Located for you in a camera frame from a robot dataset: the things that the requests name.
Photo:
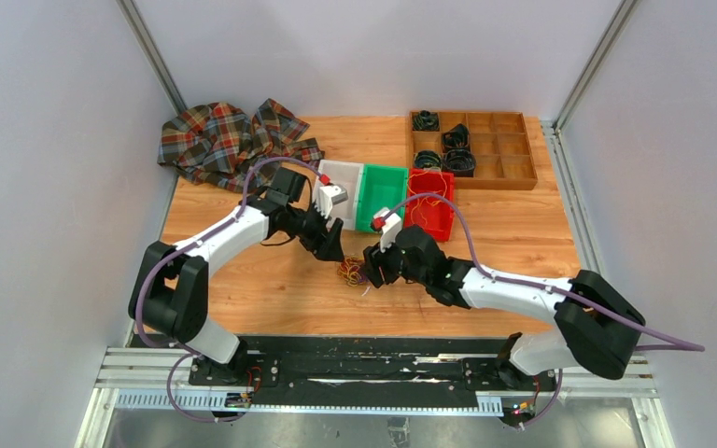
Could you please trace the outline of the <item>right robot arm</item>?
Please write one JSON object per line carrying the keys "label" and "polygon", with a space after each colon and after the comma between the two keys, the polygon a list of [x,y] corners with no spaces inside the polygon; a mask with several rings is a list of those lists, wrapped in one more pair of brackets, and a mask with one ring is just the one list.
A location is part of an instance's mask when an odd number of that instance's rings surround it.
{"label": "right robot arm", "polygon": [[436,302],[464,309],[496,309],[552,325],[552,330],[509,336],[496,374],[518,389],[541,372],[581,367],[608,380],[623,377],[646,321],[600,274],[539,278],[493,270],[448,257],[418,226],[383,237],[363,251],[362,270],[376,287],[402,278]]}

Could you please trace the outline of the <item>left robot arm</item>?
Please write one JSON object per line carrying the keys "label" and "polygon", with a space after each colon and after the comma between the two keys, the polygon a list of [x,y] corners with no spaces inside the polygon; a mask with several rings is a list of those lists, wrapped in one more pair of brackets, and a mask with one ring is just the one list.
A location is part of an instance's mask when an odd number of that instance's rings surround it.
{"label": "left robot arm", "polygon": [[343,221],[331,212],[347,201],[348,194],[326,175],[316,178],[320,185],[311,189],[304,209],[294,204],[308,177],[280,168],[270,185],[247,194],[206,230],[173,245],[149,245],[128,304],[136,326],[153,329],[200,357],[205,373],[223,384],[241,384],[248,374],[247,343],[210,317],[210,278],[241,252],[278,232],[300,241],[318,260],[343,260]]}

